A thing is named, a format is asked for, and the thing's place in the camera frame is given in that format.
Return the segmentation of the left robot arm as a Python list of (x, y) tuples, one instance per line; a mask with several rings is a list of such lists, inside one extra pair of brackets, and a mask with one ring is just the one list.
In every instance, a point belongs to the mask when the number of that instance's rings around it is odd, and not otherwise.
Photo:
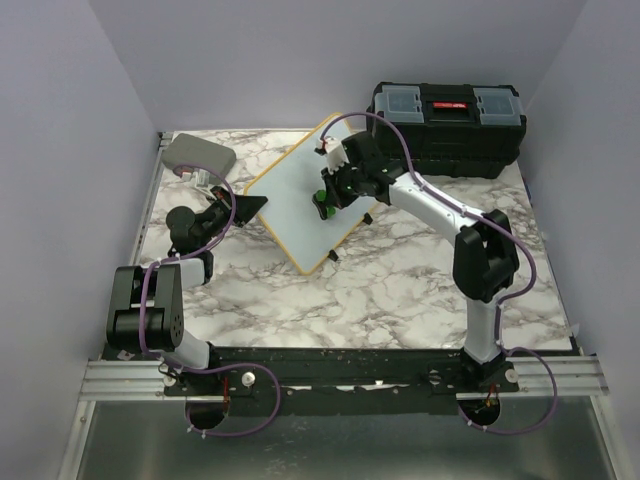
[(246, 225), (268, 199), (234, 195), (215, 186), (209, 202), (199, 213), (187, 206), (169, 211), (167, 258), (146, 268), (135, 265), (116, 270), (106, 324), (106, 340), (112, 349), (158, 356), (189, 369), (187, 382), (201, 395), (220, 387), (222, 372), (213, 360), (211, 344), (186, 329), (183, 292), (210, 282), (215, 241), (230, 227)]

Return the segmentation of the yellow framed whiteboard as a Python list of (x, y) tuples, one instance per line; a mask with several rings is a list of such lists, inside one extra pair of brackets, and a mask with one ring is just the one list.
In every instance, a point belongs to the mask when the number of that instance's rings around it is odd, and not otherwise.
[(324, 188), (326, 160), (314, 152), (323, 129), (339, 140), (353, 133), (345, 119), (332, 124), (337, 117), (327, 117), (244, 189), (246, 196), (267, 198), (257, 217), (302, 275), (313, 273), (377, 206), (373, 198), (360, 198), (323, 220), (312, 203)]

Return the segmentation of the green whiteboard eraser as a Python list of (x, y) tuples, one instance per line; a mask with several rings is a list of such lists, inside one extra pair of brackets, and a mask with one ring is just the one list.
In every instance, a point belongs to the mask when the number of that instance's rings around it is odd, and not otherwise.
[(312, 197), (312, 203), (322, 220), (328, 220), (336, 213), (336, 208), (327, 202), (327, 192), (325, 190), (316, 191)]

